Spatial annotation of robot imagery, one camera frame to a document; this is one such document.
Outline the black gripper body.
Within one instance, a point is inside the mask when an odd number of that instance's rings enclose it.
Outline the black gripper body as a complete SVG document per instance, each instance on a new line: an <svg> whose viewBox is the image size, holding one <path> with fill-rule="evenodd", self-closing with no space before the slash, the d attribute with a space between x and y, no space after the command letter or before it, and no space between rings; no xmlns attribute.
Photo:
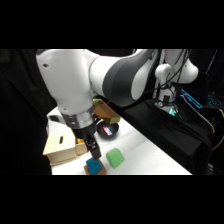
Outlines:
<svg viewBox="0 0 224 224"><path fill-rule="evenodd" d="M73 133L76 138L82 139L85 142L92 143L95 141L94 134L96 132L96 125L91 124L81 129L74 129Z"/></svg>

